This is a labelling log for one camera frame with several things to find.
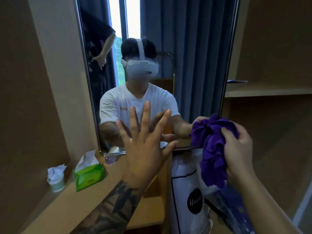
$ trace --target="neck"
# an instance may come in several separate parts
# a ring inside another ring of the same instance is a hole
[[[132,82],[126,82],[126,87],[136,98],[143,98],[149,84],[138,85]]]

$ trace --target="white t-shirt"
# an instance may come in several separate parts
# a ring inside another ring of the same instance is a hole
[[[123,84],[108,90],[102,96],[99,105],[100,123],[102,124],[109,121],[115,122],[119,119],[130,128],[129,108],[135,107],[140,122],[145,101],[151,103],[150,118],[153,118],[155,115],[168,108],[170,108],[172,112],[171,116],[180,115],[174,96],[167,90],[149,83],[143,98],[136,98],[127,89],[126,84]]]

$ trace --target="tissue package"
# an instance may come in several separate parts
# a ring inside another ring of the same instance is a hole
[[[76,191],[83,190],[105,177],[105,168],[101,164],[95,164],[75,173]]]

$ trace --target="purple towel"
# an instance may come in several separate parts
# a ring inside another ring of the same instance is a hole
[[[202,170],[202,180],[206,186],[216,185],[220,189],[225,187],[227,180],[227,163],[224,157],[225,138],[221,128],[230,130],[236,138],[239,137],[236,125],[226,118],[213,114],[209,119],[193,124],[191,146],[203,148],[202,161],[199,164]]]

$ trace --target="vr headset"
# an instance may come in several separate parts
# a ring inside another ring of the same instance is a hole
[[[142,39],[137,39],[139,60],[121,59],[121,64],[124,66],[127,75],[130,78],[153,78],[158,74],[159,64],[152,59],[146,59]]]

